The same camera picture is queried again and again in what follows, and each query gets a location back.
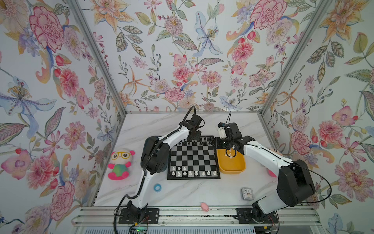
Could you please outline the yellow white plush toy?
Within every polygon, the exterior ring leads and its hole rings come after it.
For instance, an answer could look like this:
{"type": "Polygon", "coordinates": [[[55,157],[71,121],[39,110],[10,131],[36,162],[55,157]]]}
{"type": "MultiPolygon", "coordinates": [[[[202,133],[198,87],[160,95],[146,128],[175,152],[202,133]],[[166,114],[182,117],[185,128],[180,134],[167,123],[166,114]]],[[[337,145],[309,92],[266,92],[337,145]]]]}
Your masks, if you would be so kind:
{"type": "Polygon", "coordinates": [[[110,180],[124,180],[129,176],[129,168],[131,167],[132,158],[135,151],[117,151],[111,154],[111,160],[108,168],[111,172],[108,173],[110,180]]]}

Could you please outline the small white clock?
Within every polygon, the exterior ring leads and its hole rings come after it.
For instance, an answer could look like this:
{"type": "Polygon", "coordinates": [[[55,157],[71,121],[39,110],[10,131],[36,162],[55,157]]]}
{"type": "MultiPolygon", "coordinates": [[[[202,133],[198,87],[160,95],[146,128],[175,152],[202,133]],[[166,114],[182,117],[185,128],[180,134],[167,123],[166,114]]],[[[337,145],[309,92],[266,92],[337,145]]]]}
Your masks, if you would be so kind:
{"type": "Polygon", "coordinates": [[[241,195],[243,200],[253,200],[253,190],[251,188],[241,188],[241,195]]]}

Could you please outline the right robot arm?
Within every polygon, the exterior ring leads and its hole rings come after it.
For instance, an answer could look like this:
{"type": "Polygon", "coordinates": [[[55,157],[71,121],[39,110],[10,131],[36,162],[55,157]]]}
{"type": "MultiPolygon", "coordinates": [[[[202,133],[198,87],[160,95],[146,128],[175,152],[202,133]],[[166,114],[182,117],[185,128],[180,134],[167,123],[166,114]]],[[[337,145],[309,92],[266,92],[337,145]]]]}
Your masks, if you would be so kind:
{"type": "Polygon", "coordinates": [[[219,136],[213,141],[217,148],[235,150],[269,169],[278,179],[277,189],[252,204],[251,215],[260,221],[269,214],[294,207],[315,194],[310,171],[302,160],[293,161],[276,150],[262,146],[254,138],[243,136],[236,123],[219,123],[219,136]]]}

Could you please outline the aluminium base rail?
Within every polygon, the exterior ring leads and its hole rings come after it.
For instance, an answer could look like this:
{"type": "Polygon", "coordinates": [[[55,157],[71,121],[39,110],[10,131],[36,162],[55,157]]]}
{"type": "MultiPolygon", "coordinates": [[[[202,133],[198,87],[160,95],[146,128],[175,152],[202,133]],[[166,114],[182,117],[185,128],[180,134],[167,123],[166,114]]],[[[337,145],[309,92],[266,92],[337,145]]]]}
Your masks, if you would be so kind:
{"type": "MultiPolygon", "coordinates": [[[[171,226],[236,226],[241,225],[237,217],[236,206],[209,206],[204,212],[199,206],[162,206],[159,207],[158,223],[144,221],[142,226],[171,227],[171,226]]],[[[113,227],[114,207],[81,208],[77,217],[73,218],[75,227],[104,226],[113,227]]],[[[317,212],[310,206],[285,208],[272,214],[262,223],[251,221],[245,225],[283,226],[320,226],[317,212]]]]}

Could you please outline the pink eraser toy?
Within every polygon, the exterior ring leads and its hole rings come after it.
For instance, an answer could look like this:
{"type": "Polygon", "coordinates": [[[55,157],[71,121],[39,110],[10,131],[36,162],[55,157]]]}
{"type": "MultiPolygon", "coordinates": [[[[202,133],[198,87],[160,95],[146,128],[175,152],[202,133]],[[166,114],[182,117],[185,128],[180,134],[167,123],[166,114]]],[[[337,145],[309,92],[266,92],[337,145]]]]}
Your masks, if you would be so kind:
{"type": "Polygon", "coordinates": [[[201,207],[201,209],[202,209],[204,212],[208,212],[208,211],[209,211],[209,206],[208,206],[206,203],[204,203],[204,202],[202,202],[202,203],[200,204],[200,207],[201,207]]]}

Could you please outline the black white chessboard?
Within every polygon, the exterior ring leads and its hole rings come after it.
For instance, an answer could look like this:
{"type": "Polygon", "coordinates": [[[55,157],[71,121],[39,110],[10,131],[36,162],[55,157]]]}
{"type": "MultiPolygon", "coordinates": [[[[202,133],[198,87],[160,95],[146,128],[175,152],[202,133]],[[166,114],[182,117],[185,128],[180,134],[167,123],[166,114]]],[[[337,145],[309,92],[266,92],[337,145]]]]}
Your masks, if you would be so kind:
{"type": "Polygon", "coordinates": [[[180,141],[169,152],[167,180],[220,179],[214,136],[198,141],[180,141]]]}

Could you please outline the pink plush doll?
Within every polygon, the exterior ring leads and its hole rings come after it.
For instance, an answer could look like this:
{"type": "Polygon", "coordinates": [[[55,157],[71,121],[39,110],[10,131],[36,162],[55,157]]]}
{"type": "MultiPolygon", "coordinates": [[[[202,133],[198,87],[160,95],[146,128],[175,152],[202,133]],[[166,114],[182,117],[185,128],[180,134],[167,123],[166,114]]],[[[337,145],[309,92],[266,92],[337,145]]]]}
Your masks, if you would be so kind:
{"type": "Polygon", "coordinates": [[[271,177],[274,177],[274,178],[277,178],[278,176],[275,175],[271,170],[267,170],[268,174],[271,176],[271,177]]]}

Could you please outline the yellow plastic tray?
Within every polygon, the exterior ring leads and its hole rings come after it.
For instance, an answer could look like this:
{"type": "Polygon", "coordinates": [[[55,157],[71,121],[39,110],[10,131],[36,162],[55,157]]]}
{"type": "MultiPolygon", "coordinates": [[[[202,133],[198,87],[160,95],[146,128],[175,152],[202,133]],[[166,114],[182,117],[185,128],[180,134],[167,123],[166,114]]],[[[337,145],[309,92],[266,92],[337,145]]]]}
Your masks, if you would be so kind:
{"type": "Polygon", "coordinates": [[[236,175],[246,170],[244,156],[234,150],[217,149],[219,170],[223,174],[236,175]]]}

